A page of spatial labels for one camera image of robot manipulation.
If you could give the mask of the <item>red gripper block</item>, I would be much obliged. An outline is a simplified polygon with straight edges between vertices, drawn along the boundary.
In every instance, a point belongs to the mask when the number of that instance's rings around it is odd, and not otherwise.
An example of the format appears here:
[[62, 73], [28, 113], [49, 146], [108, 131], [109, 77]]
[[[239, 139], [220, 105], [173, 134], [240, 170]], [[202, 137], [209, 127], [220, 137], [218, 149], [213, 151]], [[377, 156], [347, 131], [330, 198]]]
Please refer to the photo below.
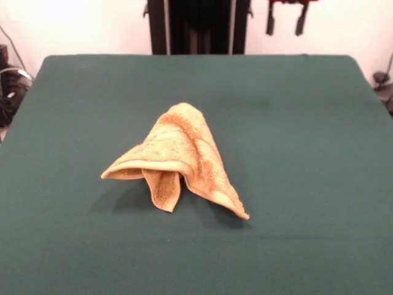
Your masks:
[[267, 29], [266, 34], [272, 36], [274, 33], [274, 4], [272, 3], [282, 3], [282, 4], [301, 4], [303, 6], [301, 14], [297, 20], [297, 25], [295, 29], [295, 35], [301, 36], [303, 34], [303, 29], [306, 20], [306, 14], [308, 11], [308, 4], [311, 0], [269, 0], [268, 5], [268, 17], [267, 17]]

